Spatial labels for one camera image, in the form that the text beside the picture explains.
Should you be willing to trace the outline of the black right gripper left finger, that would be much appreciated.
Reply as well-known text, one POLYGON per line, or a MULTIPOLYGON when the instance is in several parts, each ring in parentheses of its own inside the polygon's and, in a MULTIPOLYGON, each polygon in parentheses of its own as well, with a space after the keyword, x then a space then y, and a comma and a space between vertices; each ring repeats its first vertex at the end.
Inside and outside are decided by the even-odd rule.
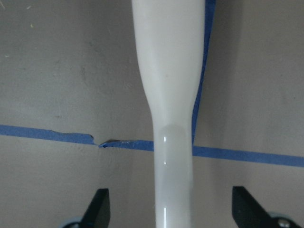
POLYGON ((76 228, 107 228, 111 219, 109 189, 98 189, 76 228))

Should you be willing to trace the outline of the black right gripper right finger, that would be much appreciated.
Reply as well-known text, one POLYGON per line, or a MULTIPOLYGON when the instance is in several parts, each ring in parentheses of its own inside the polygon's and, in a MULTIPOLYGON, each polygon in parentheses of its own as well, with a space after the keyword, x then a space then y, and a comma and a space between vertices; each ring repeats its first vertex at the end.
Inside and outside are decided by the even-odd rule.
POLYGON ((232 188, 232 217, 238 228, 280 227, 243 186, 232 188))

